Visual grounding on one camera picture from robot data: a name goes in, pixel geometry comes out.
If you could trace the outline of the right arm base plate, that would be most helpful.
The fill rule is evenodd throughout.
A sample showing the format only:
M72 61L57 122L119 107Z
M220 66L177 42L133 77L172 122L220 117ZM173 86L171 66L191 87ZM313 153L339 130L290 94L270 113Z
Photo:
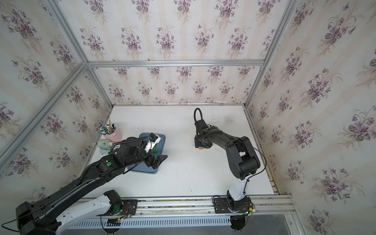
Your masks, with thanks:
M251 198L245 197L240 201L233 201L227 197L214 196L211 199L216 214L222 213L249 213L254 209Z

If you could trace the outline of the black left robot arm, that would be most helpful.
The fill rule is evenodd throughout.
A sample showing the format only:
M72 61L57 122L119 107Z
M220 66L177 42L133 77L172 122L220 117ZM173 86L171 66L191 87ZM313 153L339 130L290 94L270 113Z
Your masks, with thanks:
M115 190L103 193L89 202L75 203L96 188L124 175L140 163L157 169L167 158L155 157L153 148L161 137L151 133L146 137L129 137L113 143L108 155L88 165L75 180L50 196L16 208L17 228L21 235L59 235L69 227L96 215L117 215L123 201Z

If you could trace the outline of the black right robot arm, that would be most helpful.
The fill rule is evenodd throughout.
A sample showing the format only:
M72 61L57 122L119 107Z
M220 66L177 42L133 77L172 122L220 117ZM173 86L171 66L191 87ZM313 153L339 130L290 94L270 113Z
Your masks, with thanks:
M194 122L196 148L209 149L217 145L226 151L227 161L234 176L231 188L227 191L226 201L230 210L247 205L246 187L250 178L259 174L261 167L256 149L248 137L231 136L213 125L206 124L203 119Z

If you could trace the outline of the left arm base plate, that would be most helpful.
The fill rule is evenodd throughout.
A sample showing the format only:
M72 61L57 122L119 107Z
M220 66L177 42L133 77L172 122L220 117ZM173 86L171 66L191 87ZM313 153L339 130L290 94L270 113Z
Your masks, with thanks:
M104 214L104 216L120 216L129 218L136 214L137 205L137 199L123 200L122 203L115 203L114 205L112 205L108 212Z

